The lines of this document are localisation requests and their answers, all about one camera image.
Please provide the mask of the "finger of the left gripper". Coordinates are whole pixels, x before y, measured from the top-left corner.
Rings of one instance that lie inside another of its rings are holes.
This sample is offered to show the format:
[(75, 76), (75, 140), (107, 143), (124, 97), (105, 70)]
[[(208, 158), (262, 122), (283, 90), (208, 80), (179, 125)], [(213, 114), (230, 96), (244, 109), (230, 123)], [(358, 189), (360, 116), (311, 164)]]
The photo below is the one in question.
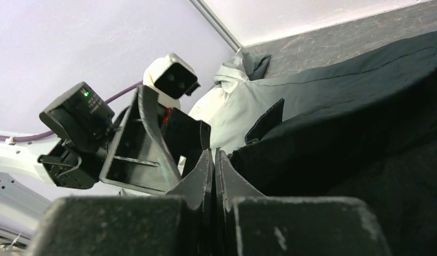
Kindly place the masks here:
[(151, 195), (164, 195), (181, 180), (158, 123), (158, 92), (141, 85), (116, 132), (100, 181)]
[(186, 177), (197, 165), (205, 149), (210, 147), (211, 126), (202, 120), (195, 120), (177, 108), (160, 107), (158, 121), (161, 134), (175, 166), (183, 162), (182, 177)]

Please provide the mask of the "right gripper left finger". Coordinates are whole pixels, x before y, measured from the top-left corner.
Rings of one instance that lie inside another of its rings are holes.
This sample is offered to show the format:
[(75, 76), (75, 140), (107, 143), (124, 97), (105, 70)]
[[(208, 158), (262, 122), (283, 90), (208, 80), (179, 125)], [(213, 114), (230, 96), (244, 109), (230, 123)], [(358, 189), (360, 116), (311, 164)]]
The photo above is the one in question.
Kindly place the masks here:
[(211, 255), (210, 150), (162, 196), (81, 196), (54, 201), (28, 255)]

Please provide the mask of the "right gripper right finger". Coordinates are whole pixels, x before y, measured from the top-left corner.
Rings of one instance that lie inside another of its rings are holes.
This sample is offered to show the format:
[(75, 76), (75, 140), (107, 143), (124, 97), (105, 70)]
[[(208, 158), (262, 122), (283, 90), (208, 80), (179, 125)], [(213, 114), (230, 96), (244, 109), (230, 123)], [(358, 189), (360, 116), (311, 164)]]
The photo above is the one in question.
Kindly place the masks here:
[(353, 197), (267, 197), (215, 153), (217, 255), (390, 255), (366, 203)]

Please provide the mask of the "grey black gradient jacket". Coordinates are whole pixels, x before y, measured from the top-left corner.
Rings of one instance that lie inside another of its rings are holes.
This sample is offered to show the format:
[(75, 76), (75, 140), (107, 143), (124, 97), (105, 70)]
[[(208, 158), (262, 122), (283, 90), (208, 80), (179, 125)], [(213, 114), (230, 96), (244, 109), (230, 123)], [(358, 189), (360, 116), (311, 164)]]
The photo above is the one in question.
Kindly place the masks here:
[(267, 197), (353, 197), (390, 255), (437, 255), (437, 31), (284, 78), (239, 54), (191, 117)]

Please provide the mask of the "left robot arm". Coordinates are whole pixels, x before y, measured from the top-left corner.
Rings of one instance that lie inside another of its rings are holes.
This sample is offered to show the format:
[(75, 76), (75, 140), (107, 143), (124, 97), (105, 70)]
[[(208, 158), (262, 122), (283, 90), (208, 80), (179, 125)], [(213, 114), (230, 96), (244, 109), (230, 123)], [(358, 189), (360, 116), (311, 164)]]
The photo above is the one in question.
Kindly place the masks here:
[(58, 187), (90, 189), (103, 182), (135, 194), (165, 195), (190, 174), (210, 145), (211, 126), (158, 101), (141, 85), (118, 116), (79, 84), (52, 102), (44, 121), (60, 137), (36, 161)]

